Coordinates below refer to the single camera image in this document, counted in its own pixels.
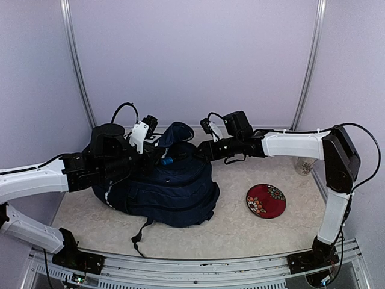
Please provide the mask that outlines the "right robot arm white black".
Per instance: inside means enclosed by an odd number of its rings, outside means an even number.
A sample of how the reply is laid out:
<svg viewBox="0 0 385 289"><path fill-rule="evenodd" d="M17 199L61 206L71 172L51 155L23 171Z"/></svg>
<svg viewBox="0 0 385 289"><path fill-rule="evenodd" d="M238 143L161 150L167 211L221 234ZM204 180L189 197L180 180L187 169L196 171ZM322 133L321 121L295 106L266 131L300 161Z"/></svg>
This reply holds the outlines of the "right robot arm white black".
<svg viewBox="0 0 385 289"><path fill-rule="evenodd" d="M346 130L341 125L314 132L254 130L243 111L227 114L221 120L229 138L224 138L208 117L200 121L212 140L201 143L196 155L207 162L224 160L229 164L238 154L259 158L312 158L324 162L327 203L318 235L307 255L311 266L321 267L330 259L332 248L342 235L360 167L360 157Z"/></svg>

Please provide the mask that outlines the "black marker blue cap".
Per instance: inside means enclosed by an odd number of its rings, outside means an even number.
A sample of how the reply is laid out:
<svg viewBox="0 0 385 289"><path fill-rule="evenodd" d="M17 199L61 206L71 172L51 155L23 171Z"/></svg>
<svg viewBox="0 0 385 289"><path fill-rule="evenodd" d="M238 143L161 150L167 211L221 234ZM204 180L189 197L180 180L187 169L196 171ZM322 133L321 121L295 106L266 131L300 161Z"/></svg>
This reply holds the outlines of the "black marker blue cap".
<svg viewBox="0 0 385 289"><path fill-rule="evenodd" d="M161 159L161 164L163 166L167 166L167 165L172 164L172 163L174 163L174 158L171 156L166 156L165 158Z"/></svg>

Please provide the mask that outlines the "navy blue student backpack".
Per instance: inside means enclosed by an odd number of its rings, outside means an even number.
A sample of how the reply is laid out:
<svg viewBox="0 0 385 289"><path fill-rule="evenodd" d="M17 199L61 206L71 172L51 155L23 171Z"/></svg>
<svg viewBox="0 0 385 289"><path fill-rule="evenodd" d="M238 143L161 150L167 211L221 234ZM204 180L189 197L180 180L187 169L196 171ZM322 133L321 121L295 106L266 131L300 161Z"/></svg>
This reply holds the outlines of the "navy blue student backpack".
<svg viewBox="0 0 385 289"><path fill-rule="evenodd" d="M176 228L200 225L214 215L220 189L212 179L212 165L194 156L193 129L174 122L159 139L170 163L162 162L149 175L131 173L117 183L94 185L94 195L105 205L133 216L144 216L144 226L159 222Z"/></svg>

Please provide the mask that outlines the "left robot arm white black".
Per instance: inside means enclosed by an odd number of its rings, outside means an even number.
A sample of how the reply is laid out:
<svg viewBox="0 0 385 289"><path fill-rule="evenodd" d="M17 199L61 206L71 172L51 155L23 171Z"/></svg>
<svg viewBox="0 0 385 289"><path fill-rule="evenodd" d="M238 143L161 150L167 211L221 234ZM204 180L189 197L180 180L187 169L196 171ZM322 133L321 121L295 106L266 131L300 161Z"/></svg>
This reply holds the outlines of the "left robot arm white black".
<svg viewBox="0 0 385 289"><path fill-rule="evenodd" d="M1 171L1 233L36 245L50 253L60 253L73 268L84 262L70 231L44 225L15 209L10 201L43 193L85 190L94 185L124 180L144 168L148 153L159 135L138 122L129 134L124 127L105 123L93 128L89 145L78 153L61 154L30 167Z"/></svg>

